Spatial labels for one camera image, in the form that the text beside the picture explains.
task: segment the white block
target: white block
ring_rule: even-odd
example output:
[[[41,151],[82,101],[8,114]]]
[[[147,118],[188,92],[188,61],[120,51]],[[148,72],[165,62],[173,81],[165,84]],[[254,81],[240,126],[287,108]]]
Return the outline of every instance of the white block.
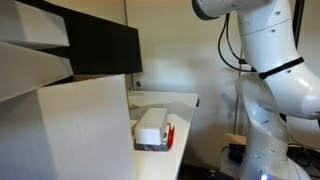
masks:
[[[72,75],[68,59],[0,42],[0,102]]]
[[[167,109],[150,108],[135,128],[137,144],[160,145],[167,126]]]
[[[124,76],[0,103],[0,179],[135,180]]]
[[[62,17],[14,0],[0,1],[0,41],[32,49],[69,46]]]

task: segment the white cardboard panel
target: white cardboard panel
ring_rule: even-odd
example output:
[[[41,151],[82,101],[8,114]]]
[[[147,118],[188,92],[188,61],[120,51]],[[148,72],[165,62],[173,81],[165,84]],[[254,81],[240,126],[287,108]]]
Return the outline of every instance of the white cardboard panel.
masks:
[[[62,17],[16,2],[0,1],[0,40],[32,49],[69,46]]]
[[[124,76],[44,87],[0,104],[0,179],[134,180]]]
[[[125,0],[46,0],[57,6],[127,25]]]
[[[72,75],[68,59],[0,42],[0,102]]]

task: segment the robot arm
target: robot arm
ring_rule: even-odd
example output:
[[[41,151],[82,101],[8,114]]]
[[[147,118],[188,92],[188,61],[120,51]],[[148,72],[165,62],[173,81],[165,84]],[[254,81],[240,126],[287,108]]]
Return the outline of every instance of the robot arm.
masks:
[[[200,19],[212,20],[242,8],[248,1],[252,0],[192,0],[192,7]]]
[[[308,180],[287,158],[290,131],[279,113],[305,119],[320,118],[320,80],[295,48],[288,0],[192,0],[200,19],[210,20],[237,11],[246,62],[258,72],[242,75],[237,94],[248,114],[243,180]]]

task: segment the red object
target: red object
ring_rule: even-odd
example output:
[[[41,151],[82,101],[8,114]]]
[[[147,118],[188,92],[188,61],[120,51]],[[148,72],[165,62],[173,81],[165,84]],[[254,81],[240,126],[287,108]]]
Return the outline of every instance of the red object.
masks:
[[[171,124],[169,123],[169,133],[168,133],[168,147],[171,148],[174,139],[174,129],[175,127],[171,128]]]

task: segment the white table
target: white table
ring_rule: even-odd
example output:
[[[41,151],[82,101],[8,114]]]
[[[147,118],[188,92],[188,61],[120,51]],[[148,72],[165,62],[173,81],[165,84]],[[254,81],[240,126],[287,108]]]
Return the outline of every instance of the white table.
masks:
[[[168,121],[175,127],[174,142],[168,152],[135,151],[137,180],[175,180],[180,168],[198,95],[134,91],[129,103],[141,107],[141,114],[149,108],[166,108]]]

